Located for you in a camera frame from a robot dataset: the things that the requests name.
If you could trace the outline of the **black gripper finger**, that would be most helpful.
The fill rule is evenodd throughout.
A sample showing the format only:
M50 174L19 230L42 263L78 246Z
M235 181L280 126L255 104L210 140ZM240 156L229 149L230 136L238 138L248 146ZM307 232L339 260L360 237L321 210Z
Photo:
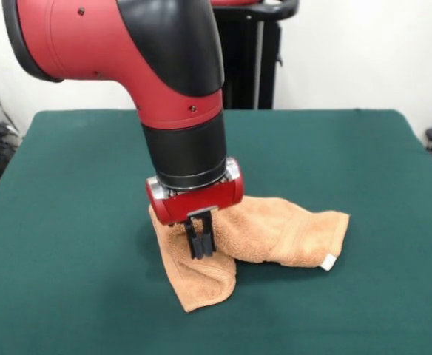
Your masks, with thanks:
M185 231L192 259L201 260L204 257L200 235L193 226L192 219L188 217L185 221Z
M212 227L212 213L210 211L204 212L201 218L203 225L203 232L201 235L201 244L203 254L205 257L211 257L216 252L214 232Z

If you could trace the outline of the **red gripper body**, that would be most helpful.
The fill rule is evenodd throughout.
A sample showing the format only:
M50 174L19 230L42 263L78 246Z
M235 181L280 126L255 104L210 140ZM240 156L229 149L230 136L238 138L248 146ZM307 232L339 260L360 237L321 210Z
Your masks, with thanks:
M244 193L243 176L202 189L172 195L156 177L146 180L146 193L158 221L165 225L182 223L187 217L212 209L224 209L239 203Z

